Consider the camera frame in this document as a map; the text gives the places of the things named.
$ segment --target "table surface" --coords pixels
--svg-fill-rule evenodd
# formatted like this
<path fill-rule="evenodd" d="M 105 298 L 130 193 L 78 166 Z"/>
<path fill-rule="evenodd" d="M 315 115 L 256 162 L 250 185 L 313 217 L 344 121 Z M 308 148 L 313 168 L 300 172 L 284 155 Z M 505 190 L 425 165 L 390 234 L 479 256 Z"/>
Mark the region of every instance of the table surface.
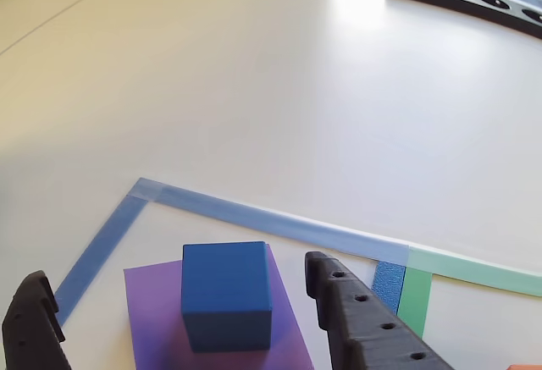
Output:
<path fill-rule="evenodd" d="M 407 0 L 0 0 L 0 312 L 58 287 L 141 177 L 541 271 L 542 43 Z M 308 244 L 151 205 L 65 325 L 76 369 L 134 368 L 122 269 L 190 241 L 273 248 L 317 370 Z M 371 282 L 374 262 L 340 255 Z M 434 280 L 459 370 L 542 363 L 539 299 Z"/>

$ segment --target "green tape line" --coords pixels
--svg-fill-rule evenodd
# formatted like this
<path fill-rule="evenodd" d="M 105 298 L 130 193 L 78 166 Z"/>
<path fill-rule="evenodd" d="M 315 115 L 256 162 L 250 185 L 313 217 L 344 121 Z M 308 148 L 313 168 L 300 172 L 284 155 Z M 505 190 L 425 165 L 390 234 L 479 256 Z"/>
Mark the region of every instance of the green tape line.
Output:
<path fill-rule="evenodd" d="M 542 277 L 539 275 L 521 273 L 486 262 L 476 262 L 411 246 L 407 266 L 468 283 L 542 296 Z"/>
<path fill-rule="evenodd" d="M 423 337 L 423 328 L 425 328 L 432 278 L 432 273 L 415 268 L 406 268 L 405 271 L 397 315 L 420 338 Z"/>

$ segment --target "purple paper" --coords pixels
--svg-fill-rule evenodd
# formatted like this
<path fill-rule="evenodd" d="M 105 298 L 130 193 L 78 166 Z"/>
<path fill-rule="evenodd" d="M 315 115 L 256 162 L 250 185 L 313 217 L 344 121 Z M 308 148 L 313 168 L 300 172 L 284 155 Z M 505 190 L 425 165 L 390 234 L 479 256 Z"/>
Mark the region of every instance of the purple paper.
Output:
<path fill-rule="evenodd" d="M 269 351 L 198 353 L 180 315 L 182 261 L 124 271 L 137 370 L 313 370 L 279 270 L 268 246 L 273 296 Z"/>

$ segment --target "blue tape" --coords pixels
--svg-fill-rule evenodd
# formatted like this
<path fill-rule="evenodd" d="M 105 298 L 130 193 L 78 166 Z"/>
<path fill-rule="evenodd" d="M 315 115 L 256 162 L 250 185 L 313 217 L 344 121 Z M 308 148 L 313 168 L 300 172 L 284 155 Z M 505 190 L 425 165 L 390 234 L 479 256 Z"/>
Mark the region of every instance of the blue tape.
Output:
<path fill-rule="evenodd" d="M 61 325 L 66 322 L 100 268 L 146 204 L 147 200 L 130 195 L 125 196 L 108 221 L 94 236 L 91 244 L 83 251 L 79 260 L 69 270 L 54 294 L 59 307 L 57 319 Z"/>
<path fill-rule="evenodd" d="M 407 245 L 166 185 L 155 202 L 373 260 L 407 265 Z"/>
<path fill-rule="evenodd" d="M 373 292 L 396 315 L 403 290 L 405 267 L 379 262 L 374 272 Z"/>
<path fill-rule="evenodd" d="M 154 202 L 164 186 L 166 185 L 158 181 L 139 178 L 135 185 L 132 186 L 130 192 L 128 192 L 128 195 Z"/>

